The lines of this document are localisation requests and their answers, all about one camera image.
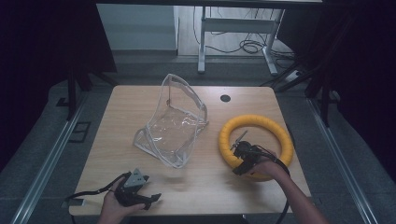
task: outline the yellow tube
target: yellow tube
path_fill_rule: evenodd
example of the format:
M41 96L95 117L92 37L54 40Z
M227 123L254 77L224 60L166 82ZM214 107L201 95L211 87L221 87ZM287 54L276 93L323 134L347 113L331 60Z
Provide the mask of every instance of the yellow tube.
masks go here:
M233 155L233 151L230 150L231 148L230 135L231 132L236 128L246 125L258 125L272 132L279 140L282 148L281 154L278 158L283 163L285 163L286 166L290 165L291 160L293 158L294 147L293 147L293 143L291 142L289 134L273 120L268 119L265 116L249 114L249 115L241 115L233 119L229 119L221 128L219 133L220 153L224 158L224 160L226 160L227 163L232 168L239 166L242 163L242 160L236 158ZM253 174L249 176L258 178L260 180L272 179L272 177L269 175Z

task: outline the clear plastic bag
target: clear plastic bag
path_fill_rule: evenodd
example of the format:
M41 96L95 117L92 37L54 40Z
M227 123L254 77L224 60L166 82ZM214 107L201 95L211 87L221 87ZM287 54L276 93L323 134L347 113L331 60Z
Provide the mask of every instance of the clear plastic bag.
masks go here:
M207 123L206 106L195 91L181 77L169 74L163 80L157 109L136 132L134 145L166 165L181 168Z

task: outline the person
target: person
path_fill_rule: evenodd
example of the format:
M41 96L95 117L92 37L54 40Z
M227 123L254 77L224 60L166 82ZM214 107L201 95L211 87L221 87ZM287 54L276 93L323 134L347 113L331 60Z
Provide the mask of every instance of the person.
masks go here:
M278 164L267 158L261 157L260 162L258 162L248 174L255 172L262 175L270 175L279 184L289 201L290 208L298 223L330 223ZM106 194L98 224L118 224L124 217L130 216L145 207L143 203L130 207L123 207L119 204L114 196L114 190L121 180L116 182Z

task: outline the wooden tabletop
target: wooden tabletop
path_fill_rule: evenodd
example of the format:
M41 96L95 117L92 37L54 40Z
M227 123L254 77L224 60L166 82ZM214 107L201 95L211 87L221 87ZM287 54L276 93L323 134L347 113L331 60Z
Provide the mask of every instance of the wooden tabletop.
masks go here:
M139 168L149 180L139 194L162 197L148 211L137 216L218 215L280 213L286 197L274 181L258 182L235 175L221 157L218 137L228 119L244 114L264 115L286 129L272 89L266 87L192 87L206 104L209 124L197 137L188 163L181 169L165 166L161 161L133 145L134 134L154 114L160 86L117 86L93 142L76 192L97 190L117 176ZM231 101L224 103L220 96ZM259 127L233 131L232 141L248 129L243 140L280 152L273 134ZM289 167L292 179L310 196L297 155ZM74 216L99 215L104 194L84 196L82 206L70 206Z

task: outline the desk leg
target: desk leg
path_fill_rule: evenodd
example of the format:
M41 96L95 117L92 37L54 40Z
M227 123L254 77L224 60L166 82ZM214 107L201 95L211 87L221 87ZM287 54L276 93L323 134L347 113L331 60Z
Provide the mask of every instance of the desk leg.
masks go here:
M268 39L267 46L262 49L262 53L264 55L265 61L267 61L268 68L270 69L270 73L272 76L277 76L277 70L271 56L271 49L272 46L274 45L274 40L277 34L277 30L279 29L280 20L282 19L282 15L284 11L285 11L284 9L279 9L279 13L274 20L274 26L271 31L270 37Z
M198 73L205 72L205 7L202 7L201 44L198 52Z

